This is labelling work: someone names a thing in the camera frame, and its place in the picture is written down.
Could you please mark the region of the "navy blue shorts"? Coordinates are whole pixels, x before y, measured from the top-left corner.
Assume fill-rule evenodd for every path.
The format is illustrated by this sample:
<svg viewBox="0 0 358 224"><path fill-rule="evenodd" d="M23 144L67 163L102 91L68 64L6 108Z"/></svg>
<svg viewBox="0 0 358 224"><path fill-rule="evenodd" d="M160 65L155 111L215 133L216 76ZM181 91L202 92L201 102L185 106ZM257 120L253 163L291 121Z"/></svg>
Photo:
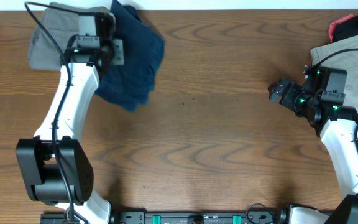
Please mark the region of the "navy blue shorts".
<svg viewBox="0 0 358 224"><path fill-rule="evenodd" d="M116 17L114 36L122 40L124 64L111 65L96 94L102 99L134 112L145 105L155 88L155 77L162 64L165 42L145 25L137 10L113 1L110 12Z"/></svg>

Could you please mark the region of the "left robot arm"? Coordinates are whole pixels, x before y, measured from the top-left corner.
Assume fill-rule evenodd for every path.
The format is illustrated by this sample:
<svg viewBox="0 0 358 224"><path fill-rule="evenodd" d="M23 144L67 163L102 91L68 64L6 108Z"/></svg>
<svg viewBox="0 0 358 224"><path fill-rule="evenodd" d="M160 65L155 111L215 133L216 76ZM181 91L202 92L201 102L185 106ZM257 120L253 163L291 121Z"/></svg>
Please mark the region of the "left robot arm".
<svg viewBox="0 0 358 224"><path fill-rule="evenodd" d="M30 139L20 139L16 157L32 201L61 208L56 223L118 223L112 205L94 190L94 172L82 146L90 101L110 65L123 65L123 43L114 39L68 46L50 109Z"/></svg>

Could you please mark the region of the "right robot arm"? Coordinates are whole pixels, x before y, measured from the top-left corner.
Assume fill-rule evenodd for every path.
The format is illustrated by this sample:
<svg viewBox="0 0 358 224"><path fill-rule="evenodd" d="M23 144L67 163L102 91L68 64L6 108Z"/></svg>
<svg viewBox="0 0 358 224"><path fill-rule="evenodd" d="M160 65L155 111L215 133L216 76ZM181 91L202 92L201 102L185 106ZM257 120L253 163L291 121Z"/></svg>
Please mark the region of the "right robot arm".
<svg viewBox="0 0 358 224"><path fill-rule="evenodd" d="M326 215L305 205L290 205L275 223L358 223L358 113L345 106L344 78L307 78L303 85L279 79L269 98L306 118L329 152L342 202Z"/></svg>

